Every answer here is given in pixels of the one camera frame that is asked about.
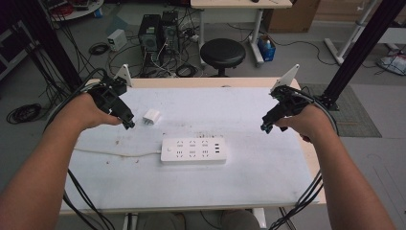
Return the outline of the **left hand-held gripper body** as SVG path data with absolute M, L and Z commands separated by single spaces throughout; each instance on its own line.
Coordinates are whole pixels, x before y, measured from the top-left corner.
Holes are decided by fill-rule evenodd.
M 123 123 L 132 123 L 134 115 L 120 98 L 127 91 L 126 80 L 121 77 L 113 79 L 102 68 L 101 72 L 101 80 L 91 86 L 87 93 L 91 95 L 98 109 L 119 118 Z

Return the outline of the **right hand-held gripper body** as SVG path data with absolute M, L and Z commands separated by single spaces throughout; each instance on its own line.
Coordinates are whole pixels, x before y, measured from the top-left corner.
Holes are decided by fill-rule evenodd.
M 290 86 L 300 68 L 294 65 L 270 89 L 270 96 L 278 103 L 262 117 L 262 127 L 272 127 L 279 119 L 299 114 L 314 99 L 305 92 Z

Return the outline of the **person's right hand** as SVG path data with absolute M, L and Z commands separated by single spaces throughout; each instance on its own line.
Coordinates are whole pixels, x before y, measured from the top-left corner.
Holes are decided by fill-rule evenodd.
M 281 118 L 277 127 L 291 127 L 307 142 L 316 144 L 336 135 L 327 115 L 315 105 L 307 105 L 300 114 Z

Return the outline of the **person's left hand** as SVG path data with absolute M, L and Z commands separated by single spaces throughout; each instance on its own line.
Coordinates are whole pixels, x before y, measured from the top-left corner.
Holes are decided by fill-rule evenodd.
M 88 93 L 76 96 L 58 112 L 54 119 L 54 124 L 58 127 L 66 127 L 69 131 L 78 133 L 99 125 L 116 126 L 121 123 L 119 118 L 98 109 Z

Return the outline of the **white charger plug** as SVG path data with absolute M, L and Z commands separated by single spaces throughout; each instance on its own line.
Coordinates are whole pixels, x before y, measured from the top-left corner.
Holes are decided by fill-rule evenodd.
M 143 116 L 143 121 L 146 125 L 155 125 L 159 120 L 161 113 L 156 109 L 149 109 Z

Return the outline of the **blue box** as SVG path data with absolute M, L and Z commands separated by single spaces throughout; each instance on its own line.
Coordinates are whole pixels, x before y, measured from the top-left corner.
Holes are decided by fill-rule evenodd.
M 269 35 L 262 35 L 258 39 L 258 48 L 264 61 L 272 61 L 274 59 L 276 46 Z

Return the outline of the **white power supply box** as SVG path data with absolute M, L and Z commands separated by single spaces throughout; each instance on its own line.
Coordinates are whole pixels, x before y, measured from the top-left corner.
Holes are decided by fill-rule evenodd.
M 107 38 L 110 49 L 114 52 L 120 51 L 127 43 L 124 30 L 117 29 Z

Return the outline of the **white power strip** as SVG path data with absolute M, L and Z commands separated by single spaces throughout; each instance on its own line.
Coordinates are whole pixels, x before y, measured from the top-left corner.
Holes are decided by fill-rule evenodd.
M 223 164 L 227 148 L 223 138 L 166 138 L 161 161 L 168 164 Z

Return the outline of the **black round stool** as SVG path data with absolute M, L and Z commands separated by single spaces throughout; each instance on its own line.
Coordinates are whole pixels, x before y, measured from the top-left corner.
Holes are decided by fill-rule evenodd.
M 200 57 L 217 70 L 217 77 L 222 78 L 226 76 L 227 68 L 236 68 L 244 61 L 246 51 L 237 41 L 229 38 L 216 38 L 206 42 L 200 48 Z

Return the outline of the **black metal stand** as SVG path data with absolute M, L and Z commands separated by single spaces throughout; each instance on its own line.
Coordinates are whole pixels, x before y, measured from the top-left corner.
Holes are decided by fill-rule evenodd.
M 335 110 L 336 101 L 344 88 L 405 6 L 406 0 L 382 0 L 327 89 L 320 96 L 320 101 L 325 107 Z
M 82 80 L 59 42 L 48 14 L 39 0 L 15 0 L 15 5 L 21 10 L 24 23 L 34 33 L 34 37 L 42 45 L 68 88 L 75 91 L 81 85 Z

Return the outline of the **brown cardboard box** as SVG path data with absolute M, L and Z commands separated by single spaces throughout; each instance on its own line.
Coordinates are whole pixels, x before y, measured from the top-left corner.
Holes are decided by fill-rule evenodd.
M 307 33 L 321 0 L 291 0 L 289 9 L 266 10 L 263 25 L 268 33 Z

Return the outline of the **white table mat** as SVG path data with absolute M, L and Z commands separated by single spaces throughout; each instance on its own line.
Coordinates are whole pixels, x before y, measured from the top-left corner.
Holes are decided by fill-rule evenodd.
M 85 130 L 70 170 L 97 208 L 151 211 L 266 207 L 295 203 L 312 177 L 292 129 L 260 129 L 276 100 L 266 87 L 132 88 L 122 96 L 135 127 Z M 143 116 L 161 116 L 146 125 Z M 220 137 L 223 164 L 168 164 L 166 138 Z

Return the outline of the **white desk with wooden top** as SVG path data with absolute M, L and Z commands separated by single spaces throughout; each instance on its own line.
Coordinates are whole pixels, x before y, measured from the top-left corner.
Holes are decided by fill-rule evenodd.
M 259 67 L 264 59 L 259 52 L 257 45 L 259 38 L 259 27 L 262 14 L 265 10 L 289 9 L 293 6 L 290 0 L 191 0 L 191 7 L 199 11 L 199 38 L 198 46 L 202 48 L 205 44 L 205 10 L 206 9 L 250 9 L 256 10 L 255 25 L 253 32 L 248 36 L 249 47 L 253 52 L 255 64 Z

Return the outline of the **white plastic bag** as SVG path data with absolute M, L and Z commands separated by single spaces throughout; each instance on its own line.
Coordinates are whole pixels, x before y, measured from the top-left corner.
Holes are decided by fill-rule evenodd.
M 385 71 L 406 76 L 406 55 L 382 57 L 376 64 Z

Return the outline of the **white metal desk frame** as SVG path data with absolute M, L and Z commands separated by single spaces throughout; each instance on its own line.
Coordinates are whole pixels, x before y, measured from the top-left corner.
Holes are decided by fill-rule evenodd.
M 327 48 L 339 65 L 341 65 L 344 62 L 344 58 L 349 55 L 350 46 L 357 41 L 367 27 L 367 18 L 377 4 L 378 0 L 362 1 L 361 15 L 354 22 L 350 36 L 341 46 L 336 47 L 331 39 L 325 39 Z M 390 23 L 385 33 L 377 41 L 377 43 L 386 44 L 392 51 L 398 50 L 397 44 L 406 44 L 406 5 L 399 13 L 399 16 L 399 19 L 394 19 Z

